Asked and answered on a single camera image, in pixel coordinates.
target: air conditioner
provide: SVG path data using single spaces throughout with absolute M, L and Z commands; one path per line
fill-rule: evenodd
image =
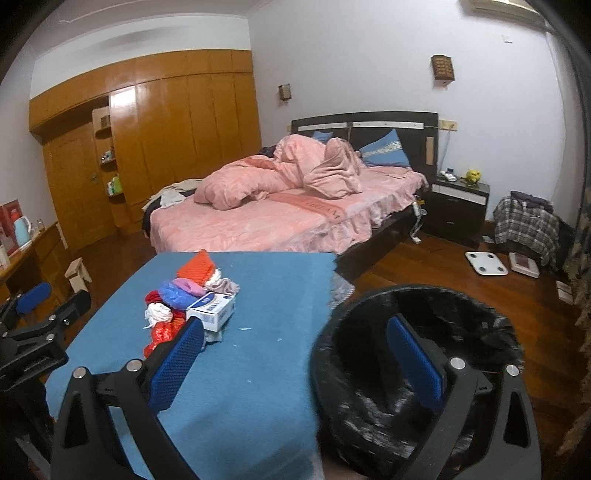
M 500 15 L 536 26 L 545 25 L 545 20 L 525 0 L 467 0 L 476 12 Z

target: yellow stuffed toy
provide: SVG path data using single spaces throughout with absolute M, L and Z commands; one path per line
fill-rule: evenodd
M 482 174 L 479 171 L 468 170 L 466 172 L 466 175 L 464 176 L 464 180 L 466 180 L 466 183 L 468 185 L 476 185 L 480 181 L 481 177 L 482 177 Z

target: metal screw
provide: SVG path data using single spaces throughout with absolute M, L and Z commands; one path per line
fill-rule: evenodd
M 142 368 L 142 361 L 141 360 L 130 360 L 129 362 L 127 362 L 127 365 L 125 366 L 125 368 L 129 371 L 129 372 L 137 372 L 140 368 Z
M 507 365 L 505 369 L 507 370 L 507 373 L 512 377 L 516 377 L 517 375 L 519 375 L 519 369 L 515 365 Z
M 466 362 L 456 356 L 449 361 L 449 364 L 456 370 L 462 370 L 466 368 Z
M 72 376 L 74 378 L 82 378 L 86 375 L 86 368 L 84 367 L 78 367 L 76 368 L 76 370 L 74 370 L 74 372 L 72 373 Z

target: electric kettle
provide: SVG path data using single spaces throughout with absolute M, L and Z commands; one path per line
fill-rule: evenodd
M 20 216 L 18 212 L 14 212 L 10 218 L 14 224 L 14 235 L 17 237 L 17 244 L 20 248 L 26 247 L 31 243 L 31 231 L 33 226 L 27 217 Z

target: desk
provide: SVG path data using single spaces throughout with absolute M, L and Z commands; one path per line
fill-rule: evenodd
M 95 313 L 46 383 L 57 416 L 72 370 L 114 372 L 142 358 L 144 297 L 194 254 L 165 252 Z M 195 473 L 207 480 L 322 479 L 310 353 L 330 316 L 332 254 L 220 252 L 212 260 L 240 293 L 222 343 L 208 345 L 172 406 L 158 418 Z M 138 475 L 151 478 L 119 409 L 113 420 Z
M 64 276 L 70 260 L 57 223 L 54 223 L 39 233 L 28 248 L 14 253 L 9 266 L 0 267 L 0 302 L 19 290 L 28 291 L 42 282 L 48 282 L 51 297 L 35 309 L 37 319 L 45 319 L 72 292 Z

